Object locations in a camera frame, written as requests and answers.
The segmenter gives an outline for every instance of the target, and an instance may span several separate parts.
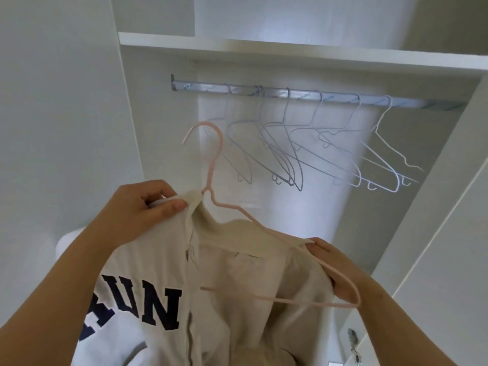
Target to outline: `closet rod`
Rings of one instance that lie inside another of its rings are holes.
[[[190,82],[179,81],[175,76],[171,75],[171,89],[173,91],[188,91],[188,92],[207,92],[212,94],[228,94],[229,89],[232,95],[241,96],[256,96],[259,97],[259,90],[257,86],[240,86],[221,83],[205,83],[205,82]],[[288,89],[264,87],[267,98],[288,98]],[[356,94],[339,93],[339,92],[325,92],[322,91],[324,101],[340,102],[340,103],[357,103],[358,97]],[[361,95],[362,105],[376,105],[388,106],[389,99],[386,96]],[[295,100],[310,100],[320,101],[320,94],[317,91],[295,90],[290,89],[290,99]],[[434,99],[413,99],[413,98],[394,98],[392,97],[392,107],[401,108],[415,108],[415,109],[429,109],[442,112],[461,112],[465,109],[467,103],[462,101],[450,100],[434,100]]]

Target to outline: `navy blue lettering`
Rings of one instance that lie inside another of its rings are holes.
[[[93,312],[98,318],[97,324],[100,326],[105,325],[108,320],[112,318],[115,314],[113,309],[108,309],[103,303],[97,303],[98,296],[93,293],[92,300],[90,302],[90,307],[88,308],[88,313]],[[92,335],[95,331],[92,327],[83,324],[82,333],[80,335],[80,341]]]
[[[127,311],[132,313],[134,316],[139,318],[139,312],[137,311],[136,300],[134,299],[134,292],[132,291],[132,281],[130,279],[126,279],[125,277],[119,276],[120,282],[125,287],[125,292],[127,293],[127,297],[130,301],[130,307],[125,304],[124,299],[120,293],[119,288],[117,287],[117,279],[113,276],[102,275],[103,279],[107,282],[110,290],[112,291],[112,295],[114,296],[115,303],[117,307],[121,311]]]
[[[180,304],[180,289],[165,289],[164,295],[168,297],[167,310],[161,304],[154,285],[143,280],[144,288],[144,314],[142,321],[146,324],[156,325],[153,318],[153,307],[161,320],[164,330],[175,330],[180,326],[178,322],[178,306]]]

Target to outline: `baseball jersey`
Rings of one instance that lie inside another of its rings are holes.
[[[225,293],[332,301],[330,279],[303,246],[309,240],[281,234],[301,254],[250,221],[217,223],[199,190],[176,198],[188,207],[103,267],[72,365],[318,364],[330,308]],[[59,241],[58,257],[80,232]]]

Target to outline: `white shelf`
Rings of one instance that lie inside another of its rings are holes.
[[[195,60],[472,77],[481,77],[488,72],[488,56],[480,55],[210,40],[128,32],[119,32],[119,41],[121,45],[158,48]]]

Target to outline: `person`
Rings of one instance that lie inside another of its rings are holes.
[[[47,276],[0,329],[0,364],[69,365],[92,298],[97,276],[112,252],[156,223],[186,208],[163,180],[118,188],[107,205],[56,261]],[[336,247],[312,238],[308,250],[349,277],[359,289],[359,314],[378,360],[386,365],[454,365],[369,275]],[[325,269],[334,293],[352,302],[352,289]]]

